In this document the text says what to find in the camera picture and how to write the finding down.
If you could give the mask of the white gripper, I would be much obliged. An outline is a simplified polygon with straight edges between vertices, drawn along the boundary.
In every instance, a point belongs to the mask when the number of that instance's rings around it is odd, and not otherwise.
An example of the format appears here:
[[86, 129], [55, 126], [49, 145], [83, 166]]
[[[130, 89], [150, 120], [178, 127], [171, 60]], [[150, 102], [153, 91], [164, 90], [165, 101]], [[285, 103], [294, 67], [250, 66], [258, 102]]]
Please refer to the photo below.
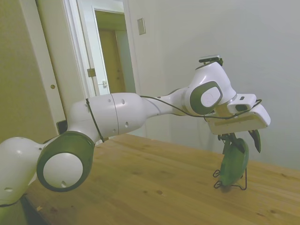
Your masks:
[[218, 135], [218, 140], [223, 142], [224, 146], [230, 146], [232, 143], [237, 146], [235, 133], [249, 131], [254, 140], [255, 148], [261, 152], [261, 138], [258, 129], [266, 128], [270, 125], [271, 118], [266, 109], [257, 105], [249, 112], [235, 116], [231, 119], [213, 119], [206, 118], [208, 126], [214, 135]]

